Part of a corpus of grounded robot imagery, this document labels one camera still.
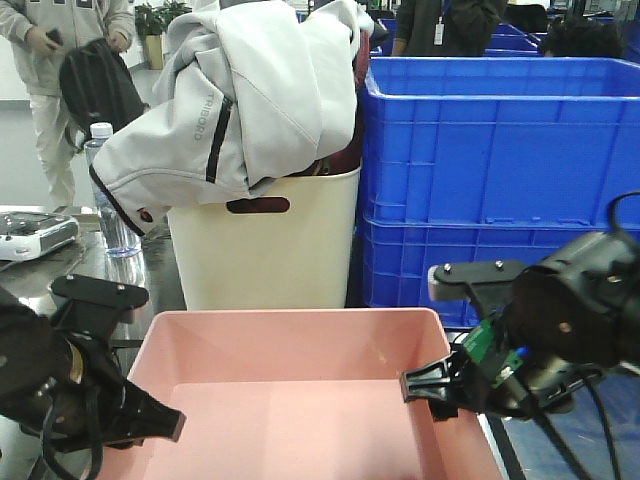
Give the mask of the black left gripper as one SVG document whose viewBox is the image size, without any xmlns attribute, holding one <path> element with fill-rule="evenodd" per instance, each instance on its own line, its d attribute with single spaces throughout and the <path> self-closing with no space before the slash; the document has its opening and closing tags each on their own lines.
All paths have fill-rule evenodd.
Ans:
<svg viewBox="0 0 640 480">
<path fill-rule="evenodd" d="M 39 436 L 45 452 L 179 441 L 186 415 L 125 380 L 109 342 L 55 330 L 50 320 L 2 291 L 2 416 Z"/>
</svg>

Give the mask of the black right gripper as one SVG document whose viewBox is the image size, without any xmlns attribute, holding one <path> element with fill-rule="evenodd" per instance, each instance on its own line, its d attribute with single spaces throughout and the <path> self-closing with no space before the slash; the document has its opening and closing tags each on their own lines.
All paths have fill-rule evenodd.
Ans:
<svg viewBox="0 0 640 480">
<path fill-rule="evenodd" d="M 530 419 L 538 413 L 564 414 L 574 407 L 573 395 L 588 383 L 603 380 L 603 369 L 593 364 L 570 363 L 549 352 L 526 345 L 524 365 L 497 389 L 490 387 L 462 348 L 448 356 L 401 373 L 405 403 L 426 400 L 434 421 L 458 417 L 459 405 L 503 417 Z"/>
</svg>

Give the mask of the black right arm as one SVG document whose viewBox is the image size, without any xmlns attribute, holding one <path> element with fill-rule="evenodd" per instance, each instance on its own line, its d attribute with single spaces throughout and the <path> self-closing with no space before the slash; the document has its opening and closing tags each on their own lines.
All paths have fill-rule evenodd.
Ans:
<svg viewBox="0 0 640 480">
<path fill-rule="evenodd" d="M 438 418 L 530 419 L 639 362 L 639 245 L 620 230 L 584 234 L 531 266 L 435 265 L 429 293 L 469 301 L 480 320 L 448 356 L 400 377 L 404 400 L 428 400 Z"/>
</svg>

